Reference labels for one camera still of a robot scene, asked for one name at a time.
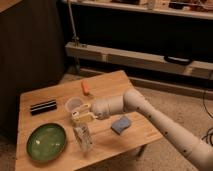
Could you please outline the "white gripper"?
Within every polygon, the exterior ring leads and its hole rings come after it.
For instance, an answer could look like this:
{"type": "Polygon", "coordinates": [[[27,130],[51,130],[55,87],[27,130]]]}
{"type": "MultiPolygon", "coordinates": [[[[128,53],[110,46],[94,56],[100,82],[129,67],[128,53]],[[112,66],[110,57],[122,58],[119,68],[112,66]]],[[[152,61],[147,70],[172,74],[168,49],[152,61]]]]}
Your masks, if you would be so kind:
{"type": "Polygon", "coordinates": [[[112,115],[122,114],[124,111],[124,101],[122,96],[96,99],[92,104],[84,103],[75,110],[78,112],[90,111],[72,117],[74,122],[92,122],[96,119],[104,120],[112,115]]]}

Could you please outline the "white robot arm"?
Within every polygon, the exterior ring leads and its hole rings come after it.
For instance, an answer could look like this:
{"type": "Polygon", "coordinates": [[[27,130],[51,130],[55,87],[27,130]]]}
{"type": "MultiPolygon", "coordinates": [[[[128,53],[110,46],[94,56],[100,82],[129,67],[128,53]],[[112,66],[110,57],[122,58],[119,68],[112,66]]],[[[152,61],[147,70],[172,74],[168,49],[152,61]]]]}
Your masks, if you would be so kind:
{"type": "Polygon", "coordinates": [[[124,112],[143,115],[199,171],[213,171],[213,147],[157,110],[134,88],[120,96],[80,105],[73,111],[72,122],[77,125],[95,119],[104,120],[124,112]]]}

